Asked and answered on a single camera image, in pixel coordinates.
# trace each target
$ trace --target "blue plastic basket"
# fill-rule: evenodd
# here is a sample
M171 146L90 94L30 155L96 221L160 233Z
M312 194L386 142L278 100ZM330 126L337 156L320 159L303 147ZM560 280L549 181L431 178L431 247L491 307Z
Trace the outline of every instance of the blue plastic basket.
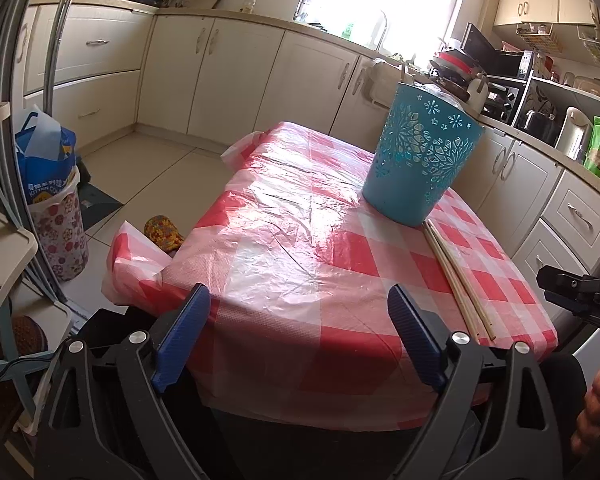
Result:
M391 220L422 224L482 131L469 115L438 96L398 84L362 195Z

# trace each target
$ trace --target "blue gripper pad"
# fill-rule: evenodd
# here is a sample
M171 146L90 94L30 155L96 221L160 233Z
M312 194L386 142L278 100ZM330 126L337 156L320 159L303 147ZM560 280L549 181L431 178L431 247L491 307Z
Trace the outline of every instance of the blue gripper pad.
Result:
M413 298L399 285L394 285L389 290L387 307L389 317L402 340L418 377L424 384L428 384L440 393L447 382L444 373L446 369L444 346L437 341L442 334L439 334L436 338L429 331L424 318L426 317L427 322L436 325L432 327L434 330L438 329L440 331L441 329L434 317L438 318L445 329L446 326L437 314L420 310Z
M158 393L164 393L167 386L178 381L209 317L210 309L209 289L198 283L189 293L176 320L155 352L155 373L151 382Z

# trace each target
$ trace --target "wooden stick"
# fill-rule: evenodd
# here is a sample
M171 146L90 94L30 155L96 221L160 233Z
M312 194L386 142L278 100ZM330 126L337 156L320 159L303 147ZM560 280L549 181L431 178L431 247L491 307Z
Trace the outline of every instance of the wooden stick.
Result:
M474 317L472 316L472 311L474 310L471 304L469 303L467 296L464 293L464 287L462 283L458 280L458 276L456 272L453 270L451 263L447 259L442 247L436 240L433 232L430 230L430 227L425 223L424 224L424 235L429 243L433 253L436 255L437 260L442 267L442 270L445 273L446 279L451 286L451 290L458 302L458 307L460 309L460 314L462 314L462 318L466 324L467 330L470 332L470 335L474 338L474 341L480 343L480 334L478 333L478 329L476 328Z
M493 331L493 323L491 322L489 315L486 313L484 307L482 306L482 300L480 299L480 297L478 297L478 294L476 293L474 286L472 285L472 283L469 281L469 279L465 275L464 271L460 267L460 263L458 262L458 259L456 258L456 256L453 254L453 251L449 247L449 244L440 235L440 232L438 231L436 226L433 224L433 222L431 220L427 220L426 225L429 227L431 234L435 237L437 242L440 244L440 247L444 251L448 260L451 262L451 265L453 266L456 274L460 278L462 285L464 285L466 293L469 295L469 298L471 299L472 303L474 304L475 311L478 313L478 316L480 316L480 320L482 321L484 328L487 331L487 334L489 335L489 339L491 341L493 341L494 339L496 339L496 333Z

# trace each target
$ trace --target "checkered tablecloth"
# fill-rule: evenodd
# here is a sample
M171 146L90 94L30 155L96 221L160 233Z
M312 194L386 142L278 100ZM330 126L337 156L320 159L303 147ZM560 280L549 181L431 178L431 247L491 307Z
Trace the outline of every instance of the checkered tablecloth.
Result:
M223 158L237 173L173 260L122 227L104 293L159 314L196 282L209 287L212 313L189 361L208 406L351 431L419 425L435 394L394 330L387 293L401 283L451 330L466 325L422 231L362 198L372 154L281 123ZM183 186L195 200L204 182ZM462 199L448 190L430 218L483 298L494 345L523 340L539 358L555 348L531 288Z

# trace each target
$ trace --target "window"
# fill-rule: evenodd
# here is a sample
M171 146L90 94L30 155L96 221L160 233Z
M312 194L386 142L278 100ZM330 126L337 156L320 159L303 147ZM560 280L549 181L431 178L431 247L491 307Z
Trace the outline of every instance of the window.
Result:
M388 31L381 52L416 55L416 64L426 66L449 24L456 0L314 0L309 22L320 22L332 34L349 36L351 41L376 48Z

